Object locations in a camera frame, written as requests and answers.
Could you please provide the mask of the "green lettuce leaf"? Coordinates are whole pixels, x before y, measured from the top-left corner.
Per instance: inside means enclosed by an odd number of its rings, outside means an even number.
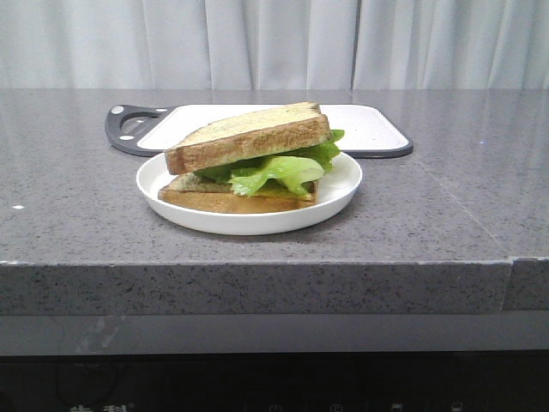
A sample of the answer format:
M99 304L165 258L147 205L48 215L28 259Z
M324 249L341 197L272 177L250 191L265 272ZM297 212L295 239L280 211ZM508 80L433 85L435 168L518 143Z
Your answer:
M237 195L251 196L266 184L277 183L292 194L303 196L310 182L332 170L332 159L340 153L336 143L344 135L344 130L332 130L327 142L315 146L209 167L196 175L228 184Z

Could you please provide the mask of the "toast bread slice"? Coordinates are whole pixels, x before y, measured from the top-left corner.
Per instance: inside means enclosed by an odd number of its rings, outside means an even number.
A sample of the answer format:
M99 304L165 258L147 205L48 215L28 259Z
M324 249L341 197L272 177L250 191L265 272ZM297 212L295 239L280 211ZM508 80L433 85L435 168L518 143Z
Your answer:
M268 180L251 196L237 195L229 184L194 173L176 176L158 190L161 201L187 209L226 214L261 214L303 209L317 203L318 181L304 184L303 196L290 192L276 180Z
M172 175L308 148L331 138L328 118L313 102L300 102L214 121L165 152Z

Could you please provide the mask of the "white grey-rimmed cutting board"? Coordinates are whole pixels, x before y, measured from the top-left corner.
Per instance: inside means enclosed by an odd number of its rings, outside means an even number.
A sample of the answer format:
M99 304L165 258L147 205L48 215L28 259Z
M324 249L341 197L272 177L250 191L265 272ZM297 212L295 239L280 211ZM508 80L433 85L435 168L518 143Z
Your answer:
M270 107L270 104L118 105L107 113L105 130L113 147L131 155L152 157L211 122ZM337 145L355 159L395 158L413 151L411 140L376 108L321 104L320 109L333 130L345 131Z

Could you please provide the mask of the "white round plate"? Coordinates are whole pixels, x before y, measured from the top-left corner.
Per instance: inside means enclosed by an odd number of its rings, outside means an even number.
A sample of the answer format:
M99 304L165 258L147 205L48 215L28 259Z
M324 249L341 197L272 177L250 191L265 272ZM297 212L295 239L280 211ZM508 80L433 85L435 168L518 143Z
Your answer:
M138 169L136 185L158 215L179 226L205 233L267 235L286 233L326 221L351 202L363 178L359 163L341 153L332 160L332 165L332 171L319 181L317 204L277 213L222 214L186 209L159 200L158 190L173 179L162 154L145 161Z

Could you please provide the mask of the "white pleated curtain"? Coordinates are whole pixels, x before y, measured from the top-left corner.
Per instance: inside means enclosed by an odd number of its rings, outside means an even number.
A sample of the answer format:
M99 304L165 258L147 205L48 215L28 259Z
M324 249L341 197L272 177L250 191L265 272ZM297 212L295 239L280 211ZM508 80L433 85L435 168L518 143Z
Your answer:
M548 86L545 1L4 1L5 88Z

